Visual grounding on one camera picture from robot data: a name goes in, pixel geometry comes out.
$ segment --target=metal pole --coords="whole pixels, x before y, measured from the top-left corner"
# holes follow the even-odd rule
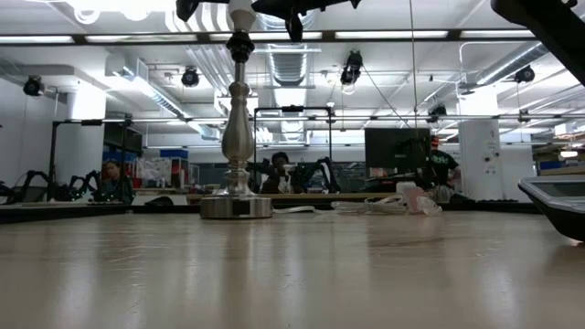
[[[333,163],[333,133],[331,132],[331,108],[327,108],[327,113],[329,113],[329,160]]]
[[[48,160],[47,201],[50,201],[55,194],[55,149],[57,144],[57,127],[59,127],[59,123],[53,122],[53,131],[51,132],[51,153]]]
[[[256,184],[256,182],[258,182],[256,180],[256,163],[258,161],[258,159],[257,159],[257,155],[258,155],[258,145],[257,145],[258,129],[256,128],[256,113],[257,113],[257,110],[254,109],[254,134],[253,134],[253,136],[254,136],[254,184]]]
[[[130,125],[129,121],[125,121],[122,124],[122,160],[120,161],[120,167],[121,167],[121,175],[120,175],[120,182],[118,182],[118,185],[120,186],[120,198],[119,200],[121,202],[123,202],[124,199],[124,185],[128,183],[127,179],[128,177],[126,177],[126,133],[128,131],[128,126]]]

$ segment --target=dark shirt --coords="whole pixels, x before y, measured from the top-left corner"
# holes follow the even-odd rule
[[[454,170],[459,164],[452,156],[439,150],[431,150],[431,173],[436,177],[437,183],[447,185],[449,170]]]
[[[122,202],[125,205],[130,205],[134,199],[132,184],[130,178],[123,179],[125,184],[117,180],[108,180],[103,185],[104,192],[111,194],[113,199],[118,201],[122,197]]]

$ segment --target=person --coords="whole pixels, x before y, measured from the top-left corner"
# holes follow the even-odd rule
[[[121,200],[125,205],[130,205],[134,199],[130,179],[120,174],[120,164],[117,161],[106,163],[108,179],[104,182],[104,193],[113,196],[114,200]]]
[[[439,136],[431,137],[431,157],[429,159],[431,162],[431,174],[440,186],[451,187],[449,184],[449,171],[453,170],[454,175],[452,178],[458,179],[461,177],[461,168],[452,156],[439,150],[440,143]]]
[[[278,152],[272,155],[272,167],[276,172],[276,176],[269,177],[264,184],[262,184],[261,192],[263,194],[292,194],[302,193],[300,186],[293,183],[291,176],[286,171],[285,166],[289,163],[289,156],[285,152]]]

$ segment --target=tabletop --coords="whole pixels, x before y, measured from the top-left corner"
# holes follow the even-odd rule
[[[579,328],[585,249],[534,215],[120,215],[0,227],[2,328]]]

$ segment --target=computer monitor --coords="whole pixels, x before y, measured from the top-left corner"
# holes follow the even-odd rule
[[[396,168],[396,174],[416,173],[427,166],[430,152],[430,129],[366,129],[367,168]]]

